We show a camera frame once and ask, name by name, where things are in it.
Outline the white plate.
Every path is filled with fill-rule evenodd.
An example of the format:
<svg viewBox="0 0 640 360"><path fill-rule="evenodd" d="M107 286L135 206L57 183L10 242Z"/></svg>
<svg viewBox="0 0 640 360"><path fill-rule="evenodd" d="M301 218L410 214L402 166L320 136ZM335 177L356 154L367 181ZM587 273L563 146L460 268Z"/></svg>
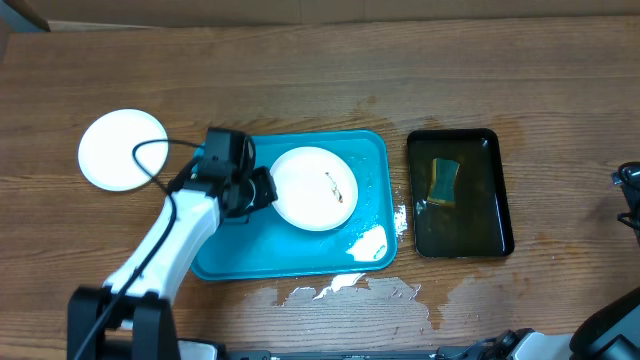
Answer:
<svg viewBox="0 0 640 360"><path fill-rule="evenodd" d="M333 230L355 212L359 190L354 172L329 150L289 150L274 162L270 175L276 186L276 212L299 229Z"/></svg>
<svg viewBox="0 0 640 360"><path fill-rule="evenodd" d="M152 115L137 109L107 113L84 133L78 164L93 185L114 192L143 186L168 158L168 135Z"/></svg>

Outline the green yellow sponge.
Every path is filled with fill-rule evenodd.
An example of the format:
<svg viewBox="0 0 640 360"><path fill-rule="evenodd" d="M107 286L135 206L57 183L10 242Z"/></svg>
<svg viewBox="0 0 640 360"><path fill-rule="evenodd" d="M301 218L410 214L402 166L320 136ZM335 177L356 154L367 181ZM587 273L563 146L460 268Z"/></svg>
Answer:
<svg viewBox="0 0 640 360"><path fill-rule="evenodd" d="M432 178L427 202L438 206L454 206L455 183L459 163L454 160L434 158L432 160Z"/></svg>

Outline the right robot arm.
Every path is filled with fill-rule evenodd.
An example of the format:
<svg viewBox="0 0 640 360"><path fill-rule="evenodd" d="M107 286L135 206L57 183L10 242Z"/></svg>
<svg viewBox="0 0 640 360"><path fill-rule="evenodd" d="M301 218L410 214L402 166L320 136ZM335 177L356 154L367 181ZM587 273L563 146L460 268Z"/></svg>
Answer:
<svg viewBox="0 0 640 360"><path fill-rule="evenodd" d="M639 290L634 289L590 316L569 335L531 329L508 330L481 340L462 359L594 359L639 357Z"/></svg>

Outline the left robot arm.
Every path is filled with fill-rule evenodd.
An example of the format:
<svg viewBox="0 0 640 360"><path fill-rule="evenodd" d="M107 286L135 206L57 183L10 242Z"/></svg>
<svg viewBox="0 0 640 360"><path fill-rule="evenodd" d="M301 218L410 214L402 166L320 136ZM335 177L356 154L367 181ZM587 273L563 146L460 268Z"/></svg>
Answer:
<svg viewBox="0 0 640 360"><path fill-rule="evenodd" d="M101 288L80 287L68 304L70 359L216 359L217 345L177 336L172 304L195 255L226 219L247 221L276 198L244 132L209 128L201 154L161 189L161 214Z"/></svg>

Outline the teal plastic tray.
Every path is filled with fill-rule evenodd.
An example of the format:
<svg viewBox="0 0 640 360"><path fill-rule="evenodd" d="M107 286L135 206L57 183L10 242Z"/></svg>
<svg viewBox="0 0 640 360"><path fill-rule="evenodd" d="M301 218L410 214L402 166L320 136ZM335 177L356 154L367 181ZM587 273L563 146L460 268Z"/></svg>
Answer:
<svg viewBox="0 0 640 360"><path fill-rule="evenodd" d="M200 248L191 270L206 281L370 272L389 266L397 254L387 147L370 130L262 135L254 139L257 163L272 166L286 151L320 147L354 172L359 198L339 227L299 229L273 207L247 220L224 222Z"/></svg>

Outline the black water tray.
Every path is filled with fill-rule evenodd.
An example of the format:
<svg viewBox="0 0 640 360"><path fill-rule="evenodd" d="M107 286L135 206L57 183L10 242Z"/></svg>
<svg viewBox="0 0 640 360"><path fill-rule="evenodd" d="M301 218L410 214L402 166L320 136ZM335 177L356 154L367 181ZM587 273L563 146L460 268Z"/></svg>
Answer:
<svg viewBox="0 0 640 360"><path fill-rule="evenodd" d="M427 202L432 160L459 163L455 205ZM498 136L488 128L407 137L416 251L428 258L507 257L515 249Z"/></svg>

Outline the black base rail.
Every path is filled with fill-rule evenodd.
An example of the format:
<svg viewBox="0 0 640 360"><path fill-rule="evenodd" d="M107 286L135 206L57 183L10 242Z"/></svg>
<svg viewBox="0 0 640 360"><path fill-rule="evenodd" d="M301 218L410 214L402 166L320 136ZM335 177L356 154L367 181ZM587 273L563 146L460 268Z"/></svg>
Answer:
<svg viewBox="0 0 640 360"><path fill-rule="evenodd" d="M444 360L489 359L491 343L477 342L469 346L447 346L425 351L342 351L342 352L289 352L267 350L230 351L222 344L202 340L178 341L182 359L210 360Z"/></svg>

